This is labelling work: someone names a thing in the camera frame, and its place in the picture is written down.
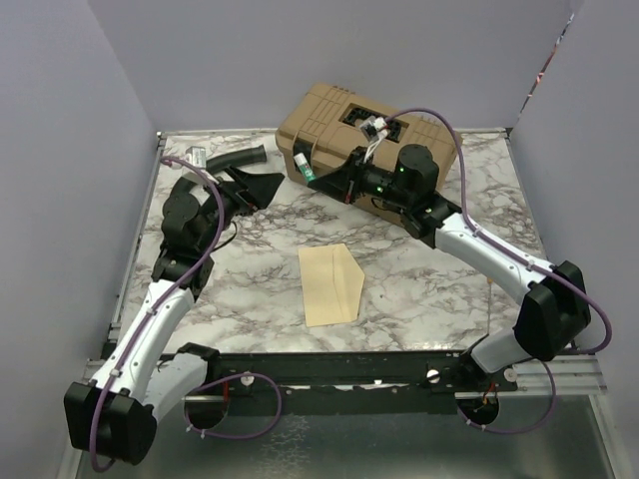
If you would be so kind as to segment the green white glue stick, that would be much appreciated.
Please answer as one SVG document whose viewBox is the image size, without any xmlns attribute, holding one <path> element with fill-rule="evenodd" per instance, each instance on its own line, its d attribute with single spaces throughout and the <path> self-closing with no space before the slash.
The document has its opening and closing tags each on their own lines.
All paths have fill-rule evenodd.
<svg viewBox="0 0 639 479">
<path fill-rule="evenodd" d="M 316 178 L 307 157 L 303 153 L 295 154 L 294 161 L 307 183 L 312 182 Z"/>
</svg>

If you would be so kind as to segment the cream paper envelope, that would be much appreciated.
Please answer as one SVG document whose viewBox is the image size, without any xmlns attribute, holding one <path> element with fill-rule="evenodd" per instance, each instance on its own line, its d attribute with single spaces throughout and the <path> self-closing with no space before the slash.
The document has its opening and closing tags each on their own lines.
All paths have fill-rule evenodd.
<svg viewBox="0 0 639 479">
<path fill-rule="evenodd" d="M 365 275 L 344 243 L 298 251 L 307 327 L 357 320 Z"/>
</svg>

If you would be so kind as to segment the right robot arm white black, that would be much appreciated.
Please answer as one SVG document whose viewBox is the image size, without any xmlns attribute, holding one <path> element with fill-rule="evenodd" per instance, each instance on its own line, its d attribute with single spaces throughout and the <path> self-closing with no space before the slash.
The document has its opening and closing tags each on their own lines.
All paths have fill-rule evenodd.
<svg viewBox="0 0 639 479">
<path fill-rule="evenodd" d="M 461 207 L 436 191 L 439 167 L 427 147 L 402 147 L 393 171 L 367 161 L 365 153 L 356 148 L 341 167 L 311 180 L 310 188 L 344 204 L 362 196 L 379 201 L 414 239 L 493 279 L 520 307 L 514 326 L 469 348 L 458 366 L 466 388 L 482 389 L 510 364 L 553 359 L 590 323 L 580 268 L 570 261 L 553 265 L 469 227 Z"/>
</svg>

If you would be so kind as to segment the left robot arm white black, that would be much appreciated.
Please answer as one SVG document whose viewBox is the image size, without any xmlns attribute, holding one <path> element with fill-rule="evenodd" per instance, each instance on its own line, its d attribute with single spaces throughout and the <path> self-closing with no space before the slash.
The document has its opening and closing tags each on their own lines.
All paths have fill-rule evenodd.
<svg viewBox="0 0 639 479">
<path fill-rule="evenodd" d="M 222 232 L 237 216 L 265 209 L 284 177 L 235 167 L 227 178 L 203 176 L 205 202 L 195 182 L 180 177 L 162 207 L 164 239 L 152 279 L 135 319 L 103 365 L 86 382 L 74 382 L 63 403 L 71 445 L 93 458 L 139 464 L 164 417 L 192 390 L 206 394 L 220 384 L 218 352 L 198 345 L 159 364 L 174 330 L 194 307 L 211 272 Z"/>
</svg>

